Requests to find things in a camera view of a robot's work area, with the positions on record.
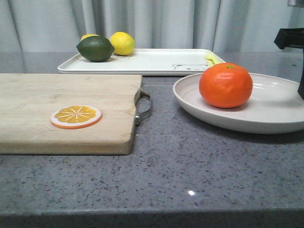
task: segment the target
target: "lemon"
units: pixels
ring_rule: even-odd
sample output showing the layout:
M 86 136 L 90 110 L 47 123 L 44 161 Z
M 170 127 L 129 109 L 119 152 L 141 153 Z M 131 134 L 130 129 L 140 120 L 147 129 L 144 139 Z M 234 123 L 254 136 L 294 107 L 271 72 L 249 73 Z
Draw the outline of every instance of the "lemon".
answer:
M 111 42 L 103 36 L 89 36 L 76 46 L 79 53 L 92 62 L 104 62 L 114 52 Z
M 134 51 L 135 41 L 128 33 L 116 32 L 111 36 L 110 41 L 115 48 L 114 53 L 118 55 L 127 56 Z
M 97 34 L 85 34 L 85 35 L 83 35 L 83 36 L 81 37 L 80 40 L 83 40 L 83 39 L 85 39 L 85 38 L 87 38 L 87 37 L 92 37 L 92 36 L 98 36 L 98 35 L 97 35 Z

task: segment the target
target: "gray countertop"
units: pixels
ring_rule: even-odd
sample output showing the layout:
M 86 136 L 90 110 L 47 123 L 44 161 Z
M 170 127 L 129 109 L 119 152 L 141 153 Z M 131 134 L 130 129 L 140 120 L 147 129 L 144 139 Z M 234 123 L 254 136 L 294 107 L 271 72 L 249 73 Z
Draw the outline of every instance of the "gray countertop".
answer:
M 299 53 L 217 53 L 299 82 Z M 58 73 L 74 53 L 0 53 L 1 73 Z M 180 77 L 144 77 L 152 115 L 127 156 L 0 155 L 0 227 L 304 227 L 304 131 L 239 133 L 184 111 Z

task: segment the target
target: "white plate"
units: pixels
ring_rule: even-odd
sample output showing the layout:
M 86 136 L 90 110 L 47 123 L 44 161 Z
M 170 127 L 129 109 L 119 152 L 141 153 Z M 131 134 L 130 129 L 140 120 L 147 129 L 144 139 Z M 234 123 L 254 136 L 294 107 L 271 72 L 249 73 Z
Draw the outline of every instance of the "white plate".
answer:
M 240 107 L 222 109 L 207 104 L 199 93 L 201 74 L 178 80 L 173 91 L 191 115 L 222 128 L 260 134 L 290 133 L 304 129 L 304 100 L 294 81 L 250 73 L 253 91 Z
M 77 54 L 59 65 L 58 71 L 68 74 L 186 76 L 208 68 L 205 60 L 208 52 L 205 49 L 137 48 L 130 56 L 112 55 L 105 62 L 90 62 Z

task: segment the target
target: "orange slice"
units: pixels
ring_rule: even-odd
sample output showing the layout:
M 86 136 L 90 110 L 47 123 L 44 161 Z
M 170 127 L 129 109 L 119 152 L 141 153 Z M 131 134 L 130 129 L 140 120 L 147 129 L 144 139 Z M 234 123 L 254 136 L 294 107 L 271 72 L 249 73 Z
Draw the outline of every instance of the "orange slice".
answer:
M 97 123 L 102 117 L 100 109 L 86 104 L 61 108 L 51 115 L 51 123 L 63 129 L 78 129 Z

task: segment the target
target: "metal handle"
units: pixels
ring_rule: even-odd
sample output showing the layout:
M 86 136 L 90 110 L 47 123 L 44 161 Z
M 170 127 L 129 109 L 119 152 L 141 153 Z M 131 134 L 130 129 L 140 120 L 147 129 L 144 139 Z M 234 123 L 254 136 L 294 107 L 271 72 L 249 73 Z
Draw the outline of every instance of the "metal handle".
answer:
M 149 108 L 146 111 L 136 114 L 136 116 L 135 116 L 135 125 L 136 126 L 138 126 L 143 119 L 148 117 L 151 114 L 151 110 L 152 110 L 152 100 L 151 100 L 150 95 L 148 93 L 146 93 L 145 91 L 141 90 L 140 98 L 146 98 L 149 100 Z

